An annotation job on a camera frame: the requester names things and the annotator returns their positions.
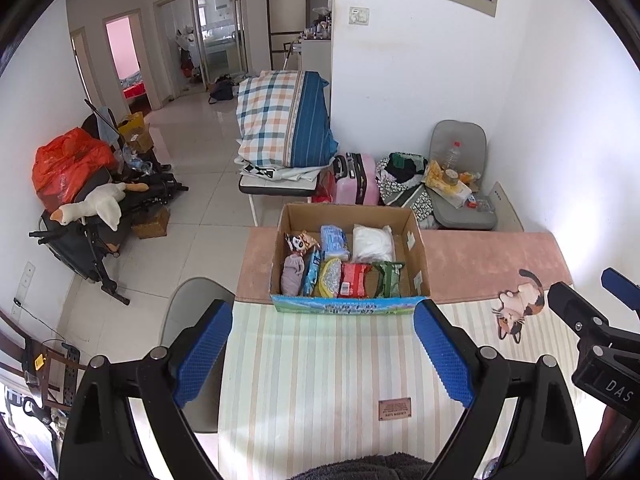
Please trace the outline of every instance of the light switch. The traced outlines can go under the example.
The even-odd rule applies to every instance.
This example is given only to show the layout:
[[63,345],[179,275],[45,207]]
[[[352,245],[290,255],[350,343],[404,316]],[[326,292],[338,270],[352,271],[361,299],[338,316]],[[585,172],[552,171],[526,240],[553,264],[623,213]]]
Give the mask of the light switch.
[[350,25],[369,25],[369,9],[367,7],[349,7]]

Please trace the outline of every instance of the bolt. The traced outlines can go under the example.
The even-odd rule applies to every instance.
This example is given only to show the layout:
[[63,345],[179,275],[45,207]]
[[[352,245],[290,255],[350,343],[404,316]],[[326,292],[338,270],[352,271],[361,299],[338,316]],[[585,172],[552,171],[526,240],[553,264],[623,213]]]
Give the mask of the bolt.
[[552,355],[542,356],[542,362],[545,365],[547,365],[549,368],[553,368],[554,366],[556,366],[558,364],[558,361],[556,361],[556,358],[553,357]]
[[91,358],[89,366],[91,368],[100,368],[104,364],[104,355],[97,355]]
[[166,354],[167,352],[164,346],[156,346],[151,352],[149,352],[149,356],[156,360],[164,358]]
[[498,352],[491,346],[483,346],[480,349],[480,355],[485,359],[495,359],[498,356]]

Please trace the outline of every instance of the pink suitcase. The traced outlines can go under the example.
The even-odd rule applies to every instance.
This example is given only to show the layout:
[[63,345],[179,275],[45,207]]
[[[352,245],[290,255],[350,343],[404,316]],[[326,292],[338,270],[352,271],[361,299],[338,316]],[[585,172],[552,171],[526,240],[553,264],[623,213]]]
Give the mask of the pink suitcase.
[[378,205],[376,161],[371,155],[346,153],[334,158],[335,185],[331,197],[336,204]]

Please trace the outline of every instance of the refrigerator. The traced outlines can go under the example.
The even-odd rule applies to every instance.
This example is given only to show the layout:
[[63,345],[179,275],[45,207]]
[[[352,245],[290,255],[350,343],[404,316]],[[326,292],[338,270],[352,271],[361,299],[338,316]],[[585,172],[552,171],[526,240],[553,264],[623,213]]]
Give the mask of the refrigerator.
[[[282,69],[289,43],[306,27],[306,0],[267,0],[271,67]],[[297,70],[298,57],[292,56],[288,70]]]

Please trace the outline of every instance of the gray chair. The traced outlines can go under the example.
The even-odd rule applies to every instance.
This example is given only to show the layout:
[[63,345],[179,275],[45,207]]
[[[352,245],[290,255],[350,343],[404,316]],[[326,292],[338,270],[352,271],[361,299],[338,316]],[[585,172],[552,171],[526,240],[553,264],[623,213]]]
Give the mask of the gray chair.
[[[183,329],[195,325],[214,300],[233,306],[235,295],[209,278],[191,278],[181,283],[171,299],[160,344],[170,346]],[[194,433],[218,432],[220,386],[226,346],[210,370],[198,396],[182,409]]]
[[[461,143],[460,159],[457,167],[461,171],[481,173],[484,175],[486,162],[486,135],[484,130],[473,123],[461,123],[459,121],[440,121],[433,129],[431,145],[429,148],[429,160],[435,158],[442,162],[447,151],[458,140]],[[462,229],[468,231],[490,231],[497,223],[493,212],[479,212],[475,209],[462,206],[456,209],[444,200],[433,189],[428,189],[433,216],[439,224],[448,229]],[[487,197],[475,193],[479,199],[487,200]]]

